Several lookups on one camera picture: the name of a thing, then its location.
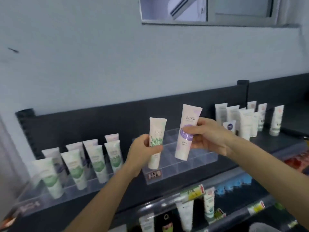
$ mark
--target clear acrylic display tray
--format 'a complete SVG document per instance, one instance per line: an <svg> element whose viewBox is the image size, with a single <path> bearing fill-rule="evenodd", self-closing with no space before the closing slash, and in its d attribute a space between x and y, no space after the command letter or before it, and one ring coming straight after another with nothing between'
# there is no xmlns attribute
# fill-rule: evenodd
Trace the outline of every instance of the clear acrylic display tray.
<svg viewBox="0 0 309 232"><path fill-rule="evenodd" d="M111 179L114 175L112 167L110 166L110 162L105 160L105 163L108 172L108 179ZM88 168L87 171L87 187L83 190L78 190L73 178L71 175L68 175L65 183L62 183L64 194L59 199L54 199L40 177L34 176L21 195L17 198L13 208L15 208L15 210L17 210L22 216L26 216L45 208L101 190L107 182L100 183L93 168Z"/></svg>
<svg viewBox="0 0 309 232"><path fill-rule="evenodd" d="M148 185L218 160L217 153L204 149L191 149L187 161L175 158L178 133L179 128L165 131L158 169L142 168Z"/></svg>

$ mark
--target blue circular logo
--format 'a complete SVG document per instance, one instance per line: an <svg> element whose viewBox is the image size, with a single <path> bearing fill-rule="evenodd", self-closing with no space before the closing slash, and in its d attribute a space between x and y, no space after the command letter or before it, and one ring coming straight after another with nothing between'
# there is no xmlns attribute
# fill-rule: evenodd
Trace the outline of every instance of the blue circular logo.
<svg viewBox="0 0 309 232"><path fill-rule="evenodd" d="M232 130L233 129L233 125L232 124L228 124L227 129L228 130Z"/></svg>

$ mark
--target gray wall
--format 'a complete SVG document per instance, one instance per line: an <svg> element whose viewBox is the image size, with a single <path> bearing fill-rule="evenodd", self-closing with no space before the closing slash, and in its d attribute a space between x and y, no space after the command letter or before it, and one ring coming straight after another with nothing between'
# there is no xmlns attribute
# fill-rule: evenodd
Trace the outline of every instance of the gray wall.
<svg viewBox="0 0 309 232"><path fill-rule="evenodd" d="M0 0L0 115L27 163L34 157L16 111L41 115L300 74L309 71L305 42L292 28L142 25L138 0Z"/></svg>

